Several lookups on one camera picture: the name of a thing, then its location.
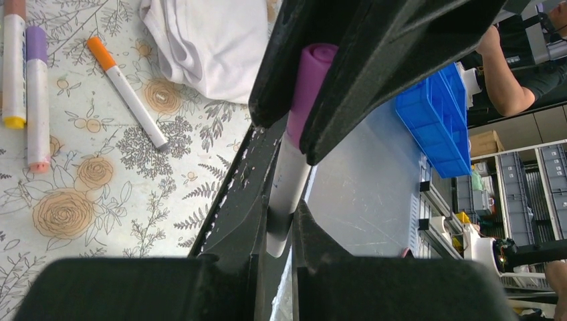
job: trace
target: hand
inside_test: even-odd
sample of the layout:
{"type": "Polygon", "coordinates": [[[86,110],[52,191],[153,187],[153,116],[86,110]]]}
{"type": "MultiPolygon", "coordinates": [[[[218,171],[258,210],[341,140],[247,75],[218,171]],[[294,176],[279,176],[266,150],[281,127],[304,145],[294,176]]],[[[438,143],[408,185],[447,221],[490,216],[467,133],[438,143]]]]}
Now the hand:
{"type": "Polygon", "coordinates": [[[481,55],[492,54],[496,50],[501,50],[500,48],[500,33],[498,29],[493,25],[488,28],[480,39],[480,44],[477,47],[477,52],[481,55]]]}
{"type": "Polygon", "coordinates": [[[559,295],[557,306],[555,307],[555,321],[567,321],[567,296],[559,295]]]}

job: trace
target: person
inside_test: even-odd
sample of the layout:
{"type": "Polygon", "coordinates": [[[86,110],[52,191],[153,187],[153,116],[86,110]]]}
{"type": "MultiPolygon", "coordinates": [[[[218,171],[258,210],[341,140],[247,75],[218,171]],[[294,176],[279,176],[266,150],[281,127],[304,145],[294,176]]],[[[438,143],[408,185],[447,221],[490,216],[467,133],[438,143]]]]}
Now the person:
{"type": "MultiPolygon", "coordinates": [[[[559,3],[541,19],[551,34],[567,37],[567,3],[559,3]]],[[[473,96],[471,110],[495,108],[502,116],[513,116],[566,81],[567,58],[544,62],[523,76],[512,71],[534,64],[525,28],[520,16],[502,21],[498,27],[491,26],[476,52],[461,59],[465,69],[479,68],[477,80],[482,92],[473,96]]]]}
{"type": "Polygon", "coordinates": [[[557,294],[555,321],[567,321],[567,263],[553,261],[546,266],[546,280],[557,294]]]}

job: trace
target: brown marker cap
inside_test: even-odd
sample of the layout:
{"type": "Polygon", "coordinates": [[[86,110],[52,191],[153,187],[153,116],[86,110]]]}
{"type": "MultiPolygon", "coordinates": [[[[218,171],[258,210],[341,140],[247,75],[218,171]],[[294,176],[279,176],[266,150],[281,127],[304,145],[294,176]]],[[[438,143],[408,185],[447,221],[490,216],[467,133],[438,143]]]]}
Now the brown marker cap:
{"type": "Polygon", "coordinates": [[[4,17],[7,15],[18,15],[25,20],[25,0],[5,0],[4,17]]]}

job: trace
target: cardboard box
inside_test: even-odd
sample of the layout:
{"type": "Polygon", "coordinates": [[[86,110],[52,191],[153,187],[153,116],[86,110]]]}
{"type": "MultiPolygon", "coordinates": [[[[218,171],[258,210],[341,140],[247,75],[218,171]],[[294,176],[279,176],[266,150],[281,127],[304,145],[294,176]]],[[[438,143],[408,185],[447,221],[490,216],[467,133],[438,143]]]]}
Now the cardboard box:
{"type": "Polygon", "coordinates": [[[470,136],[469,140],[471,141],[471,157],[505,151],[494,130],[470,136]]]}

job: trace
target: white cloth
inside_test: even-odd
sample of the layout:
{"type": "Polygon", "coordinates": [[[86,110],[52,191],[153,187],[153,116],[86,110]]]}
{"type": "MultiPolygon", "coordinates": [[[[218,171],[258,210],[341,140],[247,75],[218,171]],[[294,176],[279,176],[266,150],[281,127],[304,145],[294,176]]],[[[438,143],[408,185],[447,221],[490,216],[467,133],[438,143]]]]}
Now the white cloth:
{"type": "Polygon", "coordinates": [[[268,41],[265,0],[142,0],[140,16],[165,78],[248,103],[268,41]]]}

